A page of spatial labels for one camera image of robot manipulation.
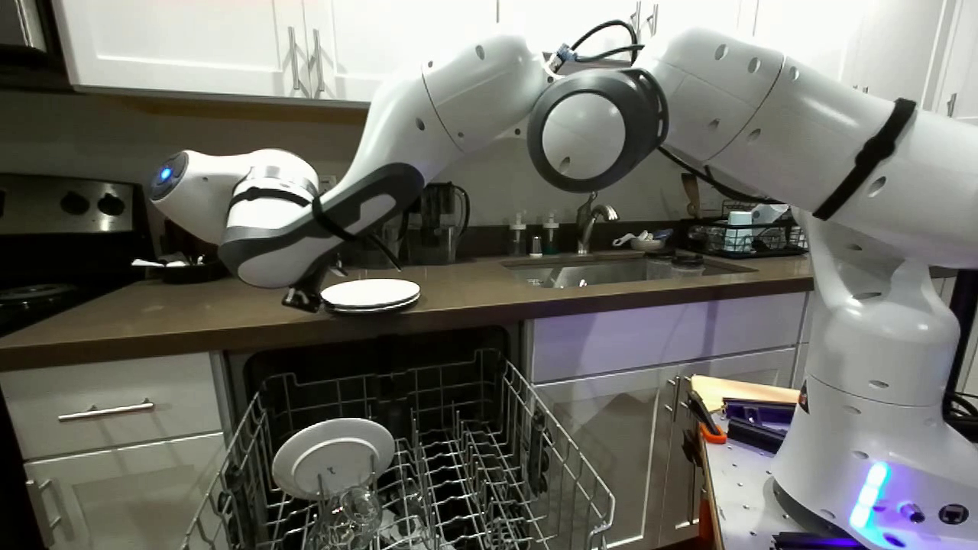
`kitchen wall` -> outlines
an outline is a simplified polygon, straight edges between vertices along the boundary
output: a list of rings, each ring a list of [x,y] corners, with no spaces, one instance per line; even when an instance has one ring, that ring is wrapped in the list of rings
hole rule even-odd
[[[183,146],[206,152],[244,152],[281,146],[308,157],[325,181],[335,181],[357,150],[356,121],[279,121],[271,117],[231,117],[228,111],[147,111],[111,98],[22,93],[0,90],[0,172],[83,174],[114,181],[151,181],[153,172]],[[500,139],[466,157],[440,181],[461,183],[474,198],[478,227],[528,223],[549,209],[572,220],[585,194],[569,194],[536,178],[522,139]],[[655,154],[627,181],[604,190],[600,200],[625,220],[686,217],[678,172]],[[704,190],[707,209],[719,209],[719,194]]]

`drawer handle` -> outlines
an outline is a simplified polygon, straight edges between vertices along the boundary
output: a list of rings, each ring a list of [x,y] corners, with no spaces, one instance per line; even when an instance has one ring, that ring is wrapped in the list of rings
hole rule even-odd
[[[131,416],[131,413],[151,413],[155,409],[155,403],[147,396],[143,403],[128,403],[128,406],[92,406],[92,409],[83,409],[83,413],[64,413],[58,416],[58,421],[86,421],[86,417],[107,417],[107,416]]]

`upper cabinet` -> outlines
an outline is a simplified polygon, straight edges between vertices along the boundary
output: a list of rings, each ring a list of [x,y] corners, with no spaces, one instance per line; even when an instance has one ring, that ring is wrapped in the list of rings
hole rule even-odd
[[[842,79],[879,98],[914,98],[928,108],[926,79],[938,54],[944,2],[860,0],[857,40]]]
[[[332,93],[370,100],[397,71],[457,48],[495,24],[495,0],[321,0]]]
[[[83,89],[283,93],[271,0],[58,0],[55,16]]]
[[[944,68],[935,111],[963,121],[978,121],[978,2],[957,0],[949,24]]]
[[[688,28],[708,28],[735,36],[752,36],[758,0],[660,0],[655,2],[656,36]]]
[[[762,0],[754,18],[758,43],[833,79],[844,74],[857,28],[853,0]]]
[[[552,52],[621,18],[641,43],[715,28],[860,90],[978,117],[975,0],[58,0],[55,16],[83,89],[370,100],[492,24]],[[595,34],[581,52],[627,40]]]
[[[370,100],[421,54],[495,24],[495,0],[64,0],[83,89]]]
[[[879,98],[928,108],[949,0],[758,0],[754,36]]]

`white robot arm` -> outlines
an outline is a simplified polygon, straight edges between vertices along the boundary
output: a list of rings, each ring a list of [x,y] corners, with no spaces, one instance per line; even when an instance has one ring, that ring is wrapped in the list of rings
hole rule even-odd
[[[328,192],[289,152],[182,152],[151,186],[262,286],[308,283],[321,257],[469,152],[525,130],[561,190],[621,181],[655,150],[809,209],[826,313],[776,486],[869,547],[975,547],[978,453],[941,421],[957,321],[928,262],[978,266],[978,127],[833,83],[780,52],[692,30],[630,71],[556,77],[499,34],[387,83]]]

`stove knob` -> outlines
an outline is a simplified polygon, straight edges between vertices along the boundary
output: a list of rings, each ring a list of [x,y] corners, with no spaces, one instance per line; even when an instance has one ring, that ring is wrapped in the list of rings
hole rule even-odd
[[[60,209],[68,209],[68,213],[86,213],[89,209],[89,198],[86,194],[81,194],[81,192],[64,192],[60,194]]]
[[[99,198],[99,209],[100,209],[100,213],[111,213],[111,217],[118,217],[118,213],[127,209],[127,200],[123,200],[118,194],[114,194],[114,192],[103,192],[103,194]]]

